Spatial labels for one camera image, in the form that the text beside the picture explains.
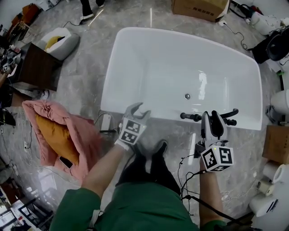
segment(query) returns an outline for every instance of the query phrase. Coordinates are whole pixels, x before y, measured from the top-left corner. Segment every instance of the pink blanket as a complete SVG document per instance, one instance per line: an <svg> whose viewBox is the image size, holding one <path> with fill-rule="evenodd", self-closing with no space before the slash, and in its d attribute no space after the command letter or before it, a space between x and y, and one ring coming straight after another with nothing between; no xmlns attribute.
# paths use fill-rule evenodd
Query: pink blanket
<svg viewBox="0 0 289 231"><path fill-rule="evenodd" d="M41 165L54 166L82 182L100 158L101 136L94 127L93 120L72 115L56 102L36 100L25 101L22 105L36 133ZM79 165L73 165L69 169L59 160L58 155L44 139L36 123L36 114L67 126L76 150L79 152Z"/></svg>

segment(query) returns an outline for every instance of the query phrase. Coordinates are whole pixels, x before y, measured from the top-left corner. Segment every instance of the floor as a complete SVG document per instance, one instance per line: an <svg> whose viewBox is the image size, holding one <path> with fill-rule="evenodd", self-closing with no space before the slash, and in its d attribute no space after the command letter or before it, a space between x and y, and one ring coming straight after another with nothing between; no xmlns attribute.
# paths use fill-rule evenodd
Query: floor
<svg viewBox="0 0 289 231"><path fill-rule="evenodd" d="M52 93L51 99L61 103L70 113L96 119L114 39L117 32L125 27L153 27L193 34L252 56L250 52L242 48L240 35L234 35L228 28L220 27L216 23L173 15L170 4L170 0L108 0L104 11L91 27L88 27L87 24L78 27L67 24L66 27L78 33L81 40L77 49L64 61L57 92ZM91 1L91 6L94 12L98 10L94 1ZM40 14L32 25L35 35L28 33L24 42L36 42L54 28L63 27L67 21L79 23L80 16L80 1L72 0L70 3L61 1L55 8ZM245 21L232 13L227 14L225 20L234 32L241 32L245 36L244 42L248 47L253 47L264 39ZM260 71L263 107L265 108L270 102L271 95L280 90L280 82L267 64L261 64ZM15 178L22 185L27 196L38 195L48 208L56 210L65 191L79 188L78 182L56 169L40 166L35 134L33 132L32 135L30 134L30 123L23 110L21 108L8 108L8 110L13 113L17 125L14 128L2 126L4 136L0 138L1 156L6 162L12 159L17 165L20 177L16 176ZM116 121L121 119L121 115L115 114L114 116ZM228 170L218 173L224 212L228 215L239 217L244 214L248 203L256 194L256 179L262 177L261 170L265 163L261 156L268 123L268 119L264 115L261 131L228 129L230 146L234 148L236 164ZM186 157L190 151L192 134L196 133L196 140L199 140L200 125L150 119L145 133L142 143L148 149L152 148L160 139L168 141L168 153L165 158L169 170L177 179L179 162L181 157ZM32 145L29 152L26 153L23 142L30 143L30 136L32 136ZM111 200L114 185L127 158L123 159L114 180L105 192L102 209ZM189 167L187 163L183 164L180 169L181 181L184 182L186 172L196 172L197 170L197 161L194 162L194 167ZM188 189L199 192L198 177L188 183ZM191 201L190 213L194 214L192 220L198 224L197 202Z"/></svg>

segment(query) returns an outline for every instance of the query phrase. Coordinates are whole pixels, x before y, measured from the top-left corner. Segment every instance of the smartphone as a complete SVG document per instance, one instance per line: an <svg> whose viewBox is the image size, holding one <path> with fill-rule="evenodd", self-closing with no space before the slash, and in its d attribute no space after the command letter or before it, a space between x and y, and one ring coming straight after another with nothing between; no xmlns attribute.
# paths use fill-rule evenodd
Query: smartphone
<svg viewBox="0 0 289 231"><path fill-rule="evenodd" d="M65 159L64 157L59 157L59 159L69 169L72 167L73 163L71 163L69 160Z"/></svg>

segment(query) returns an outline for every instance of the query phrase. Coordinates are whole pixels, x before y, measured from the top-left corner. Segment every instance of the yellow cushion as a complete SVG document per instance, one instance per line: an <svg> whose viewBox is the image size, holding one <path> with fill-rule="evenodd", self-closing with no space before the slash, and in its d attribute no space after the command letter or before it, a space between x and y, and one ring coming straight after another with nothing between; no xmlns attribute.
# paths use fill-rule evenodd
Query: yellow cushion
<svg viewBox="0 0 289 231"><path fill-rule="evenodd" d="M79 164L79 153L69 134L67 126L60 125L54 121L35 115L37 125L50 147L61 157L70 162Z"/></svg>
<svg viewBox="0 0 289 231"><path fill-rule="evenodd" d="M48 43L46 44L46 47L45 47L45 51L47 51L47 49L49 49L50 47L52 47L54 44L57 43L57 40L61 38L61 36L55 36L55 37L52 37L51 39L49 39Z"/></svg>

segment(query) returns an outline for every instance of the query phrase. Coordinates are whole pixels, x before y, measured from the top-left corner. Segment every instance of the wooden table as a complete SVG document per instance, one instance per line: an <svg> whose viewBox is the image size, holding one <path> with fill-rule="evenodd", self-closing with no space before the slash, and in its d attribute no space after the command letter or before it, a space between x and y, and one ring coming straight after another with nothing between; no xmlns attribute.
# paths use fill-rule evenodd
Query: wooden table
<svg viewBox="0 0 289 231"><path fill-rule="evenodd" d="M56 91L61 67L62 61L28 43L21 48L21 61L10 80L13 87L23 90L38 88Z"/></svg>

